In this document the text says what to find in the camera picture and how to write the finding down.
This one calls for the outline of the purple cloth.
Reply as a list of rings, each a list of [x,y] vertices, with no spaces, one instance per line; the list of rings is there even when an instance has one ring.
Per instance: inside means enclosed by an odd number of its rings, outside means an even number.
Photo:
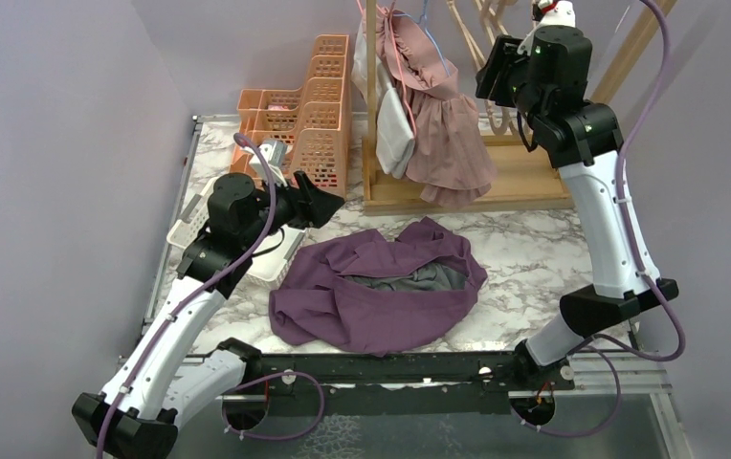
[[[270,293],[270,325],[293,346],[321,340],[349,353],[409,351],[465,318],[487,278],[469,240],[429,217],[392,241],[367,229],[299,249]]]

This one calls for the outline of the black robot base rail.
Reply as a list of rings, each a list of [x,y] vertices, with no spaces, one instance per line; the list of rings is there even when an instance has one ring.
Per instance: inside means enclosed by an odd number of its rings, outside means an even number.
[[[515,351],[269,354],[239,339],[219,349],[245,364],[251,386],[222,396],[233,422],[264,416],[505,415],[575,384],[566,360],[537,368]]]

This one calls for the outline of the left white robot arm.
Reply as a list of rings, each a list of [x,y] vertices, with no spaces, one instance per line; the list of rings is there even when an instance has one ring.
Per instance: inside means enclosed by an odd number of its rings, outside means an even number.
[[[343,204],[343,197],[318,188],[302,171],[292,182],[265,190],[243,173],[213,182],[166,306],[100,392],[82,393],[73,405],[73,417],[97,457],[166,458],[182,427],[212,400],[230,389],[256,388],[259,365],[224,347],[186,375],[176,373],[264,239],[284,227],[319,229]]]

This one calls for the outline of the pink clothes pile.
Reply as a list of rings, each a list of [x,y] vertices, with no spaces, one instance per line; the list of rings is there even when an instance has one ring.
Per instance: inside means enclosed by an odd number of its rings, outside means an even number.
[[[384,47],[376,33],[377,55]],[[439,57],[419,26],[411,21],[405,38],[412,56],[412,109],[416,116],[415,147],[405,177],[423,186],[420,198],[445,208],[461,208],[485,195],[498,169],[478,129],[473,99],[458,87],[458,69],[447,59],[446,76]]]

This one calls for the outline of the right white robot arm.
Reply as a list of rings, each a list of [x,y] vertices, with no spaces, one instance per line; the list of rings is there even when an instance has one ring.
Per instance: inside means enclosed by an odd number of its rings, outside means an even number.
[[[559,313],[514,351],[512,376],[526,389],[594,335],[679,295],[649,253],[630,206],[614,112],[585,98],[591,41],[577,28],[546,25],[528,39],[501,34],[476,75],[476,96],[517,110],[569,190],[587,241],[591,284],[563,295]]]

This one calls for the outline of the white skirt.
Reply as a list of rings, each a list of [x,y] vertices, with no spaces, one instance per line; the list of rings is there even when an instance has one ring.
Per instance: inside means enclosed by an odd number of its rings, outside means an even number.
[[[375,152],[383,172],[402,179],[415,147],[415,137],[395,80],[379,57],[375,61],[375,89],[379,101]],[[361,24],[356,35],[351,80],[364,98],[367,98],[366,79],[366,34]]]

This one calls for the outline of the pink wire hanger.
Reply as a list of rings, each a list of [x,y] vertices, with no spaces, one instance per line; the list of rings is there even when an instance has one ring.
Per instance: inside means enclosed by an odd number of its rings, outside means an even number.
[[[409,48],[410,41],[405,38],[406,28],[411,25],[411,21],[396,9],[378,6],[376,12],[379,19],[383,21],[383,25],[375,29],[375,32],[380,35],[379,40],[384,47],[382,58],[392,77],[399,84],[411,132],[416,136],[416,116],[411,106],[412,90],[415,86],[411,82],[413,74],[409,64],[412,51]]]

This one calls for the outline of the blue wire hanger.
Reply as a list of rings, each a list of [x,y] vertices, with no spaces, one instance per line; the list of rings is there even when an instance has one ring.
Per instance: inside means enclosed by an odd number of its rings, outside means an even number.
[[[450,71],[450,68],[449,68],[449,66],[447,64],[447,59],[442,54],[441,49],[440,49],[440,47],[439,47],[436,39],[434,38],[434,36],[432,35],[432,33],[429,30],[429,26],[428,26],[429,5],[430,5],[430,1],[429,0],[424,0],[423,1],[423,3],[422,3],[422,10],[421,10],[421,12],[420,12],[420,14],[419,14],[418,17],[412,16],[411,14],[408,14],[406,12],[396,12],[395,15],[396,16],[399,16],[399,17],[407,17],[412,22],[414,22],[417,26],[420,27],[420,29],[425,34],[425,36],[432,43],[432,45],[433,45],[433,47],[434,47],[434,49],[435,49],[435,51],[436,51],[436,53],[437,53],[437,55],[439,57],[439,60],[440,60],[440,62],[442,64],[442,67],[443,67],[443,69],[444,69],[444,71],[446,73],[446,76],[449,77],[451,75],[451,71]]]

